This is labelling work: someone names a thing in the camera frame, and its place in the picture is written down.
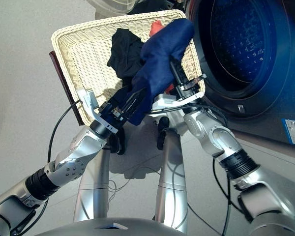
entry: blue cloth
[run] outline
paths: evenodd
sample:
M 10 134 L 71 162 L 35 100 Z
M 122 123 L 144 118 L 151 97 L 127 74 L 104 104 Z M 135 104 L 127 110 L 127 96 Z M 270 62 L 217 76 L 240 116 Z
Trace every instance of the blue cloth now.
M 181 60 L 194 34 L 193 24 L 187 19 L 176 19 L 153 35 L 142 47 L 140 58 L 144 66 L 132 79 L 132 90 L 126 100 L 135 92 L 146 88 L 146 95 L 129 122 L 139 125 L 144 114 L 151 110 L 154 97 L 163 93 L 173 82 L 170 70 L 170 55 Z

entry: black cloth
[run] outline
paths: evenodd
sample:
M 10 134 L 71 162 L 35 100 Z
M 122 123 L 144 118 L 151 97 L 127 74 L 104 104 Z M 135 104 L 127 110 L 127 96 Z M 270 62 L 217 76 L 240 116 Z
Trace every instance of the black cloth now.
M 143 66 L 140 61 L 142 46 L 141 39 L 128 29 L 118 28 L 112 36 L 112 55 L 107 65 L 122 79 L 123 86 L 131 85 L 132 78 Z

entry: wicker basket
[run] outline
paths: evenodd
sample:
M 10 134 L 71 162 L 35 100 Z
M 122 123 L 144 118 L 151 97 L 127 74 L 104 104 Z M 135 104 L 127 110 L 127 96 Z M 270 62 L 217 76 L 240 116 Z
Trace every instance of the wicker basket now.
M 121 88 L 121 79 L 107 66 L 111 56 L 112 36 L 117 28 L 129 29 L 146 42 L 152 22 L 161 20 L 163 25 L 167 25 L 177 18 L 185 18 L 184 13 L 168 10 L 96 20 L 54 32 L 52 44 L 73 99 L 79 99 L 77 90 L 92 89 L 101 105 Z M 193 41 L 185 51 L 182 66 L 189 80 L 201 75 Z M 204 92 L 204 82 L 200 81 L 199 85 L 200 91 Z M 90 125 L 93 119 L 83 106 L 78 105 L 78 110 L 84 124 Z

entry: silver robot arm segment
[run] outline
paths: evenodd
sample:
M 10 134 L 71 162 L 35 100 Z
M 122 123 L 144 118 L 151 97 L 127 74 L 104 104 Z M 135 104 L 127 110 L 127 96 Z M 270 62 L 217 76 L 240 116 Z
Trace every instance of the silver robot arm segment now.
M 243 150 L 234 134 L 203 109 L 185 114 L 190 132 L 202 148 L 225 169 L 232 185 L 241 194 L 238 202 L 247 220 L 250 235 L 295 236 L 295 209 L 275 180 L 270 178 Z
M 85 126 L 55 161 L 23 179 L 0 196 L 0 236 L 16 235 L 34 217 L 35 209 L 70 181 L 79 178 L 89 161 L 105 146 L 109 136 L 95 121 Z

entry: washing machine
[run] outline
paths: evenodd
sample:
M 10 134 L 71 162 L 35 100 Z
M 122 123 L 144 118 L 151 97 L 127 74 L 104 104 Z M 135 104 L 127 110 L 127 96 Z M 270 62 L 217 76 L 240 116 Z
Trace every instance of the washing machine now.
M 189 0 L 206 101 L 232 130 L 295 145 L 295 0 Z

